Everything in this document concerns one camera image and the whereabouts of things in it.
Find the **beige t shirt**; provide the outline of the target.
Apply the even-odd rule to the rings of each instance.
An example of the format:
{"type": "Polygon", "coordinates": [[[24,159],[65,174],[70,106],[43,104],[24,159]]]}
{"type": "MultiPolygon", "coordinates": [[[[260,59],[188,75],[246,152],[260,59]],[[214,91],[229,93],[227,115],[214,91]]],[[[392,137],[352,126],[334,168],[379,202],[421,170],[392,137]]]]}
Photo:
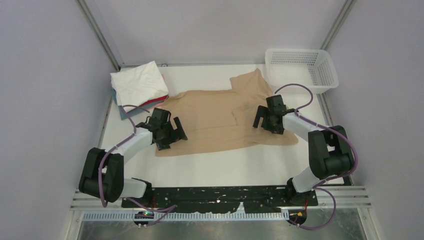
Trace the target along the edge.
{"type": "Polygon", "coordinates": [[[178,117],[187,140],[157,150],[157,157],[205,154],[255,145],[291,146],[294,133],[254,128],[258,106],[265,106],[271,88],[259,69],[229,79],[229,90],[188,90],[169,97],[162,109],[178,117]]]}

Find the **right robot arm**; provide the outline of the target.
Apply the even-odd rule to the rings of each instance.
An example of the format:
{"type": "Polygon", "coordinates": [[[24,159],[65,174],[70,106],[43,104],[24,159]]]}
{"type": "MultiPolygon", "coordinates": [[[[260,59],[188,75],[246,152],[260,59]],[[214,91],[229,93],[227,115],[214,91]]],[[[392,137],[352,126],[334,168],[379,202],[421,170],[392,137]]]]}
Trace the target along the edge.
{"type": "Polygon", "coordinates": [[[283,200],[290,205],[304,203],[318,186],[355,166],[342,126],[320,125],[303,117],[297,109],[287,108],[281,95],[268,97],[265,106],[258,106],[253,127],[280,135],[290,131],[308,143],[308,167],[290,178],[283,190],[283,200]]]}

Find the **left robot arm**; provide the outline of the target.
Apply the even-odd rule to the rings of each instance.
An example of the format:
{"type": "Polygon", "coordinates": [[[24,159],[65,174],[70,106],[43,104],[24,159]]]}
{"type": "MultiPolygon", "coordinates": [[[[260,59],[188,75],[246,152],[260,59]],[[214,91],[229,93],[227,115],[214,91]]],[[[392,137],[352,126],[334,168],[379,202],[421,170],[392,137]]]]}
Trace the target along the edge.
{"type": "Polygon", "coordinates": [[[148,182],[125,178],[125,164],[144,148],[155,145],[162,151],[188,140],[179,117],[172,117],[165,109],[154,108],[144,122],[130,123],[133,132],[128,137],[109,148],[91,148],[85,159],[78,190],[100,199],[103,206],[130,197],[141,207],[148,207],[154,199],[147,190],[148,182]]]}

